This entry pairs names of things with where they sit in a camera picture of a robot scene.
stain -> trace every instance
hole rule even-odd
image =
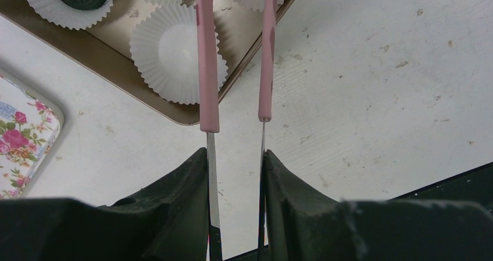
[[[376,36],[378,33],[374,33],[368,37],[366,37],[366,41],[370,41],[374,36]]]
[[[228,202],[228,200],[224,199],[225,202],[226,202],[226,206],[228,206],[229,208],[227,209],[228,211],[232,210],[233,209],[233,204],[231,204],[230,202]]]
[[[386,53],[388,51],[388,48],[390,48],[389,45],[385,45],[383,47],[380,47],[380,49],[384,50],[384,53]]]
[[[406,66],[406,65],[408,65],[408,64],[409,64],[409,62],[407,62],[407,61],[405,61],[405,62],[401,62],[401,63],[399,63],[398,65],[396,65],[396,66],[395,66],[395,68],[401,68],[401,67],[404,67],[404,66]]]
[[[303,60],[303,57],[300,55],[300,54],[296,54],[296,55],[290,55],[290,57],[294,58],[294,59],[297,59],[299,61],[302,61]]]
[[[328,182],[327,180],[322,176],[322,174],[319,174],[319,178],[322,180],[322,185],[323,187],[328,187]]]
[[[140,13],[138,10],[130,10],[127,12],[127,15],[129,18],[133,19],[133,18],[138,18]]]
[[[351,167],[351,162],[349,162],[346,158],[343,158],[342,161],[344,161],[348,167]]]
[[[114,134],[115,131],[113,130],[113,128],[111,126],[106,126],[105,128],[106,132],[108,132],[109,134]]]
[[[305,136],[305,137],[302,137],[299,139],[299,144],[300,145],[303,145],[304,142],[306,142],[307,140],[310,140],[310,138],[313,136],[313,134],[310,134],[308,136]]]
[[[246,67],[245,67],[245,72],[249,72],[252,70],[252,68],[255,66],[255,62],[250,62]]]
[[[284,58],[282,56],[279,56],[279,58],[277,58],[277,61],[275,62],[275,64],[277,66],[280,66],[283,64],[283,61],[284,61]]]

baking tray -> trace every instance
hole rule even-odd
[[[294,1],[287,0],[279,7],[278,21]],[[193,0],[184,2],[192,4]],[[161,98],[146,85],[130,59],[130,33],[154,9],[141,0],[115,0],[107,18],[85,31],[49,23],[25,0],[0,0],[0,15],[33,36],[170,120],[188,126],[198,124],[198,105],[180,105]],[[262,13],[241,8],[233,0],[214,0],[214,11],[219,53],[228,66],[228,79],[219,92],[221,101],[260,48]]]

pink rose print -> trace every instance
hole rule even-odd
[[[38,150],[38,147],[36,145],[34,145],[33,143],[27,144],[27,147],[32,152],[36,152]]]
[[[14,117],[15,117],[16,121],[20,124],[27,123],[27,118],[26,118],[26,115],[24,115],[24,113],[16,112]]]
[[[41,111],[41,110],[45,110],[47,107],[45,105],[43,105],[41,102],[39,101],[36,101],[36,109],[38,111]]]
[[[10,147],[18,149],[21,146],[25,146],[29,143],[29,140],[22,136],[22,134],[17,129],[11,129],[5,131],[3,134],[3,139],[5,142],[10,143]]]
[[[0,152],[3,153],[3,154],[6,154],[8,153],[10,150],[9,148],[9,145],[7,145],[6,143],[0,141]]]
[[[23,178],[18,178],[17,179],[17,184],[21,187],[24,184],[24,179]]]

pink handle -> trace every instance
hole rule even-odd
[[[217,86],[216,32],[213,0],[195,0],[199,53],[200,128],[219,132],[219,97]]]
[[[262,30],[262,69],[260,71],[259,120],[272,119],[274,83],[274,43],[276,39],[277,0],[265,0]]]

white table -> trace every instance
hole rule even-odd
[[[492,0],[297,0],[276,35],[267,148],[322,193],[388,199],[493,160]],[[0,66],[66,123],[29,197],[109,205],[199,147],[174,124],[0,19]],[[260,58],[220,104],[224,257],[256,247]]]

